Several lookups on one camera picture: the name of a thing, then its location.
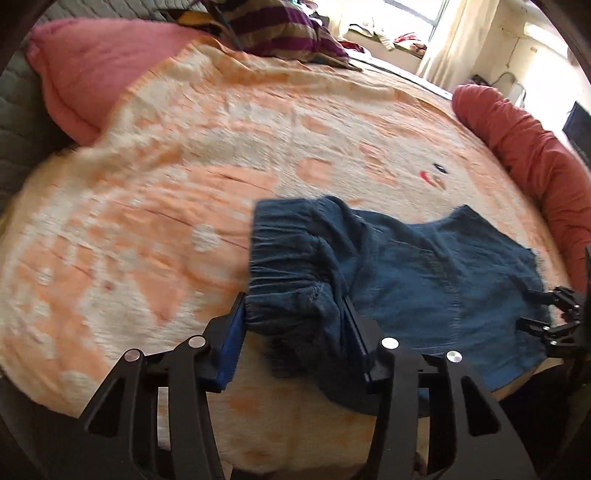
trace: metal screw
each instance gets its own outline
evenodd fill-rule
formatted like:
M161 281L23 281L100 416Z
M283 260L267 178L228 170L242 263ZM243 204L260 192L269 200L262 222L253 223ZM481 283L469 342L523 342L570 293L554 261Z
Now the metal screw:
M450 350L446 357L453 364L458 364L462 361L462 354L460 352L456 352L455 350Z
M398 343L398 340L396 340L395 338L382 338L382 346L384 348L387 348L388 350L394 350L395 348L398 348L398 345L400 345L400 343Z
M135 362L139 358L139 350L127 350L123 358L127 362Z
M205 337L202 335L196 335L189 339L189 347L191 348L201 348L205 343Z

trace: denim fabric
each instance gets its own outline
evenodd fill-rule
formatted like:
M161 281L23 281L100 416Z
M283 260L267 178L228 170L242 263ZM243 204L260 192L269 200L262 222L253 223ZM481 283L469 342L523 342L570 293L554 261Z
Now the denim fabric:
M306 372L331 400L376 413L347 370L343 297L420 353L462 353L495 390L538 365L541 342L515 329L549 320L523 298L543 290L535 256L468 206L407 225L335 197L264 200L252 231L247 325L271 340L278 376Z

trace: blanket pattern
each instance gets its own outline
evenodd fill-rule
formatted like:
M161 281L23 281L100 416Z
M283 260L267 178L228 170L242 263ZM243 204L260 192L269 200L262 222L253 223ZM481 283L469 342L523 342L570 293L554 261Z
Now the blanket pattern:
M174 348L229 310L248 285L258 200L326 194L404 222L468 204L537 248L546 282L568 283L539 213L447 102L204 38L130 87L93 147L27 181L0 245L1 367L79 415L124 351ZM234 382L209 397L222 459L257 472L360 465L374 419L305 378L273 378L263 348L247 335ZM163 392L163 442L165 417Z

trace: gray quilted cushion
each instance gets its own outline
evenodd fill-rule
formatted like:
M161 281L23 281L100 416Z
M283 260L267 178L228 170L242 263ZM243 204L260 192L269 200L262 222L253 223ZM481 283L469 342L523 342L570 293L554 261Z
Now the gray quilted cushion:
M191 0L59 0L39 22L67 17L164 20L157 9L187 8L190 3ZM24 45L0 75L0 213L39 162L72 142L47 114L41 80L24 57Z

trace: window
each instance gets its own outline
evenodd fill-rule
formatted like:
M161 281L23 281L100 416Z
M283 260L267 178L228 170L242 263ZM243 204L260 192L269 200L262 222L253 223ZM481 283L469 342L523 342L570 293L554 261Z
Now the window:
M393 38L415 32L423 42L433 36L447 0L384 0L384 24Z

